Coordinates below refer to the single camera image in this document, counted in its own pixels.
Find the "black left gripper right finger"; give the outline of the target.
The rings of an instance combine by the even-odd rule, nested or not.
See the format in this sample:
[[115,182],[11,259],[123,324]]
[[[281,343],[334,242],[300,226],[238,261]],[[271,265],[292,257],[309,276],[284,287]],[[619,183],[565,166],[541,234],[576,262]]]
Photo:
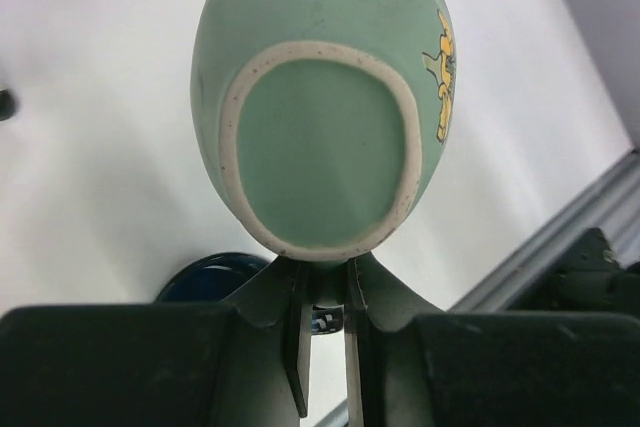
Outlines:
[[346,265],[353,426],[635,426],[639,322],[442,312],[372,256]]

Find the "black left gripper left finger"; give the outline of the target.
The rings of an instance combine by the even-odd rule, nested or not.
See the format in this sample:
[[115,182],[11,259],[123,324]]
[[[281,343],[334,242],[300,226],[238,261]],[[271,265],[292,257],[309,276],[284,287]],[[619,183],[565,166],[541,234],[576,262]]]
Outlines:
[[218,303],[52,305],[1,320],[5,426],[296,426],[309,267],[278,258]]

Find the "mint green cup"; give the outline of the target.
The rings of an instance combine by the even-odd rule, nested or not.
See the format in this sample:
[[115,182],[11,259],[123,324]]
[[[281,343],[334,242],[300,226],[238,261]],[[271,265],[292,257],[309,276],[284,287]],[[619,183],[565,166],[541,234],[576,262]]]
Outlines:
[[190,80],[206,171],[274,254],[367,254],[435,172],[456,68],[445,0],[206,0]]

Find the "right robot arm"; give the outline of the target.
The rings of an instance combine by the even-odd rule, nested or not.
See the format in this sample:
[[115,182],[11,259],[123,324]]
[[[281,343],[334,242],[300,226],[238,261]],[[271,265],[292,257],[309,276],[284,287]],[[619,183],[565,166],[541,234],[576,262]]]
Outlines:
[[599,228],[586,230],[508,308],[639,315],[639,263],[623,267]]

